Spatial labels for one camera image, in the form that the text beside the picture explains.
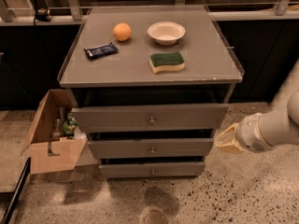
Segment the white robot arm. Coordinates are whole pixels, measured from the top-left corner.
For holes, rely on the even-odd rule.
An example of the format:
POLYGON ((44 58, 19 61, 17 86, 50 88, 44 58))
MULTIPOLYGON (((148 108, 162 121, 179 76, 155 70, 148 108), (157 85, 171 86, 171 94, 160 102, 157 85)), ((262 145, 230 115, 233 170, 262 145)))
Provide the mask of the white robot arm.
POLYGON ((259 153, 279 145, 299 144, 299 61, 279 88, 271 111, 246 116, 220 133, 217 148, 239 154, 245 150, 259 153))

